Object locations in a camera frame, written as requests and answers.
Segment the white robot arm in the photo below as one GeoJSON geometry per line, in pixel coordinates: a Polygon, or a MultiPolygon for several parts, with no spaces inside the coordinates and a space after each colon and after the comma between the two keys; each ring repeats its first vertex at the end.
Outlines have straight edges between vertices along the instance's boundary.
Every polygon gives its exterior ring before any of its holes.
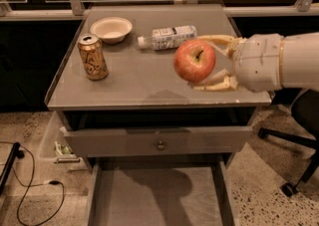
{"type": "Polygon", "coordinates": [[[254,93],[284,88],[319,90],[319,33],[281,36],[253,35],[234,38],[207,35],[201,38],[232,62],[206,80],[193,84],[198,91],[254,93]]]}

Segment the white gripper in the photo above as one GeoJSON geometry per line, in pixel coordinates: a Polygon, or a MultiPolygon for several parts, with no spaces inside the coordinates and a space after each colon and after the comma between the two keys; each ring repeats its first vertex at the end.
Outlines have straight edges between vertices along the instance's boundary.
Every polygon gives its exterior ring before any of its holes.
{"type": "Polygon", "coordinates": [[[233,57],[235,76],[223,69],[200,83],[190,83],[193,90],[229,92],[237,91],[239,85],[255,93],[281,89],[279,56],[282,36],[253,35],[245,40],[230,35],[202,35],[197,39],[224,57],[233,57]]]}

